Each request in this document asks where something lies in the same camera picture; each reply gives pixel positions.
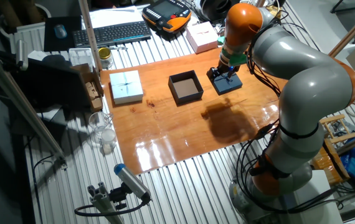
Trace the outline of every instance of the cardboard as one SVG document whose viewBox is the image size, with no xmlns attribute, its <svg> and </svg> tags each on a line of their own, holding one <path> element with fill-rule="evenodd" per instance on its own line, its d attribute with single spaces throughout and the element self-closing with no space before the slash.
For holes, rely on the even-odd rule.
<svg viewBox="0 0 355 224">
<path fill-rule="evenodd" d="M 188 27 L 186 37 L 195 53 L 217 48 L 218 35 L 210 22 Z"/>
<path fill-rule="evenodd" d="M 80 72 L 82 84 L 85 86 L 85 89 L 87 90 L 87 97 L 91 101 L 91 112 L 94 113 L 101 111 L 103 109 L 103 101 L 101 97 L 104 95 L 104 92 L 98 75 L 95 72 L 90 71 L 90 67 L 87 63 L 83 65 L 76 65 L 71 68 Z"/>
<path fill-rule="evenodd" d="M 143 89 L 138 71 L 110 74 L 110 83 L 116 105 L 143 99 Z"/>
</svg>

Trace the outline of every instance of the orange controller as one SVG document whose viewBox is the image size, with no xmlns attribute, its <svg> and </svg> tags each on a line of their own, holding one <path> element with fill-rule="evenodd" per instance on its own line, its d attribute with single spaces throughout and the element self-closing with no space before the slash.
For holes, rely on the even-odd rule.
<svg viewBox="0 0 355 224">
<path fill-rule="evenodd" d="M 142 16 L 159 30 L 178 32 L 189 22 L 191 11 L 179 1 L 159 0 L 145 7 Z"/>
</svg>

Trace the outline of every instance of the keyboard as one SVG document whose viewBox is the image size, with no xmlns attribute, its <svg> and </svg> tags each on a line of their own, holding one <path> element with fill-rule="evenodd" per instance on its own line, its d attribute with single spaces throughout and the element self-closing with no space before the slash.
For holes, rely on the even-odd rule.
<svg viewBox="0 0 355 224">
<path fill-rule="evenodd" d="M 95 28 L 98 47 L 150 39 L 151 32 L 145 21 L 129 22 Z M 72 32 L 75 47 L 89 47 L 86 30 Z"/>
</svg>

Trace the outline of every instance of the metal table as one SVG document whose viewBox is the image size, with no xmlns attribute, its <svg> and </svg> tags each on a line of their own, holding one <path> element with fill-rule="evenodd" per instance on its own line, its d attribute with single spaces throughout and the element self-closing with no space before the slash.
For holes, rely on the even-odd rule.
<svg viewBox="0 0 355 224">
<path fill-rule="evenodd" d="M 290 14 L 285 22 L 303 27 L 289 2 L 286 2 L 284 10 Z M 292 26 L 286 28 L 303 43 L 317 48 L 303 31 Z M 152 35 L 150 40 L 117 45 L 127 47 L 127 50 L 112 50 L 115 61 L 112 69 L 194 53 L 186 39 L 185 31 L 170 40 L 161 39 L 154 32 Z M 19 29 L 11 35 L 11 49 L 14 49 L 14 43 L 19 39 L 28 43 L 29 52 L 43 50 L 44 24 Z M 47 54 L 61 54 L 69 60 L 67 52 Z M 103 103 L 103 111 L 109 113 L 105 98 Z M 337 114 L 345 114 L 346 121 L 355 125 L 355 118 L 345 111 L 339 111 L 335 115 Z M 266 136 L 255 141 L 248 159 L 260 154 L 269 138 L 270 136 Z M 58 168 L 54 159 L 50 158 L 47 159 L 49 162 L 39 164 L 34 173 L 32 169 L 28 170 L 37 223 L 108 223 L 103 217 L 85 218 L 76 216 L 73 212 L 77 207 L 90 204 L 87 193 L 89 185 L 104 182 L 110 190 L 121 184 L 120 179 L 113 173 L 114 166 L 123 163 L 119 147 L 111 154 L 103 155 L 92 141 L 94 138 L 90 135 L 87 118 L 84 114 L 75 113 L 74 119 L 67 124 L 61 145 L 68 168 Z M 139 175 L 151 191 L 153 201 L 136 212 L 122 215 L 125 223 L 244 223 L 230 202 L 228 190 L 241 147 L 242 144 L 225 147 Z M 33 139 L 25 150 L 27 163 L 32 167 L 37 161 L 50 155 L 49 150 L 37 138 Z M 37 195 L 34 175 L 37 180 Z M 128 208 L 138 204 L 139 201 L 134 195 L 128 196 Z"/>
</svg>

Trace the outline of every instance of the wooden tabletop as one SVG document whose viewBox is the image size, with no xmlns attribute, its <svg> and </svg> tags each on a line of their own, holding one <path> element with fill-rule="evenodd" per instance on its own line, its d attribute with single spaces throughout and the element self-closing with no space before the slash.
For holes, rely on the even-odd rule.
<svg viewBox="0 0 355 224">
<path fill-rule="evenodd" d="M 201 54 L 102 71 L 101 81 L 123 161 L 140 174 L 238 142 L 246 141 L 278 118 L 278 98 L 242 66 L 242 88 L 219 96 L 206 72 L 219 61 L 219 49 Z M 142 101 L 115 105 L 110 73 L 138 70 Z M 176 106 L 168 78 L 195 70 L 204 89 L 202 100 Z M 282 89 L 286 80 L 273 78 Z"/>
</svg>

